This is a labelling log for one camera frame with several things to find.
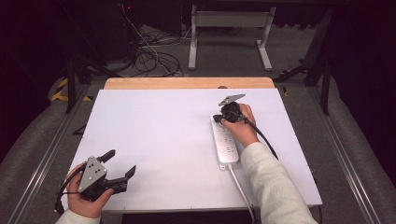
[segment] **power outlet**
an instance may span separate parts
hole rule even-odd
[[[236,165],[239,161],[238,150],[231,132],[223,127],[221,123],[215,122],[211,117],[212,133],[218,154],[220,170],[225,170],[228,164]]]

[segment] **metal bar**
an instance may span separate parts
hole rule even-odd
[[[267,25],[268,12],[224,12],[197,11],[197,26],[220,27],[264,27]]]
[[[14,212],[9,218],[8,224],[22,223],[24,216],[26,215],[30,205],[32,204],[33,199],[37,195],[38,190],[40,189],[41,184],[43,183],[44,178],[46,177],[46,174],[50,169],[50,165],[55,159],[58,149],[62,141],[64,140],[64,133],[67,127],[69,126],[71,120],[75,116],[79,103],[82,102],[82,100],[84,99],[84,96],[88,88],[89,85],[83,85],[78,90],[78,100],[75,106],[73,106],[73,109],[70,111],[69,114],[64,115],[64,119],[62,120],[60,127],[58,128],[55,136],[53,137],[51,143],[49,144],[49,147],[46,153],[44,154],[43,159],[38,164],[37,169],[35,170],[26,190],[22,194],[20,201],[15,207]]]
[[[308,92],[311,96],[311,99],[314,101],[319,114],[321,115],[324,125],[326,126],[330,140],[332,142],[333,152],[340,162],[341,168],[343,169],[346,176],[346,180],[349,183],[356,200],[358,201],[364,218],[366,219],[367,223],[381,223],[369,199],[369,196],[367,195],[366,190],[361,183],[361,179],[355,171],[355,168],[353,167],[352,162],[347,155],[347,151],[332,125],[332,121],[330,120],[329,116],[326,116],[321,109],[318,93],[314,88],[308,88]]]

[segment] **white table surface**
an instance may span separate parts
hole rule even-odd
[[[245,208],[231,174],[219,169],[210,126],[218,103],[240,93],[246,96],[237,102],[252,107],[258,128],[305,202],[322,204],[277,89],[101,90],[71,168],[110,149],[116,155],[104,164],[107,179],[136,165],[127,191],[113,195],[105,211]],[[234,170],[250,204],[257,206],[241,164]]]

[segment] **electrical cord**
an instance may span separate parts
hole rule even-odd
[[[230,113],[230,114],[233,114],[233,115],[237,118],[237,120],[243,120],[243,121],[245,122],[245,124],[249,124],[250,127],[252,127],[252,128],[254,129],[254,131],[256,131],[256,133],[258,133],[258,134],[262,137],[262,139],[264,139],[265,143],[266,143],[267,146],[270,148],[272,154],[279,160],[279,158],[277,157],[277,155],[276,155],[276,153],[275,153],[273,147],[272,147],[271,144],[268,142],[267,138],[264,136],[264,134],[262,133],[262,131],[260,131],[260,129],[259,129],[254,123],[252,123],[250,120],[248,120],[248,118],[245,117],[245,116],[244,116],[242,113],[240,113],[240,112],[239,112],[239,114],[236,113],[236,112],[234,112],[234,111],[232,111],[232,110],[227,110],[226,112],[227,112],[227,113]]]
[[[251,210],[250,204],[248,203],[248,199],[242,190],[241,186],[239,185],[238,179],[235,176],[235,173],[233,172],[233,167],[231,164],[228,164],[228,169],[230,170],[231,174],[233,175],[233,180],[235,180],[235,184],[238,187],[239,191],[241,192],[242,197],[244,198],[245,204],[247,205],[247,209],[251,215],[251,223],[254,224],[256,222],[256,218],[254,217],[253,211]]]
[[[256,126],[254,123],[252,123],[250,120],[248,120],[248,118],[246,118],[245,116],[244,116],[244,121],[245,121],[245,123],[248,123],[248,124],[250,125],[250,127],[252,127],[252,128],[254,129],[254,131],[256,131],[256,133],[258,133],[258,134],[262,137],[262,139],[264,139],[265,143],[266,143],[267,146],[270,148],[272,154],[278,159],[278,157],[277,157],[277,155],[276,155],[276,153],[275,153],[273,147],[272,147],[271,144],[268,142],[267,138],[265,138],[265,136],[264,136],[264,134],[262,133],[262,131],[260,131],[259,128],[257,128],[257,126]]]
[[[55,211],[61,216],[64,213],[64,206],[62,205],[62,196],[64,196],[64,190],[66,189],[67,185],[70,183],[70,181],[75,177],[78,173],[81,171],[85,170],[85,167],[87,166],[86,163],[83,163],[73,174],[71,174],[61,185],[61,188],[59,189],[59,192],[56,193],[58,196],[56,198],[56,203],[55,203]]]

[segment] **sweater sleeve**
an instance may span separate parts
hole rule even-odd
[[[67,209],[55,224],[99,224],[100,218],[87,218]]]
[[[261,209],[262,223],[317,223],[285,167],[263,143],[252,143],[241,156]]]

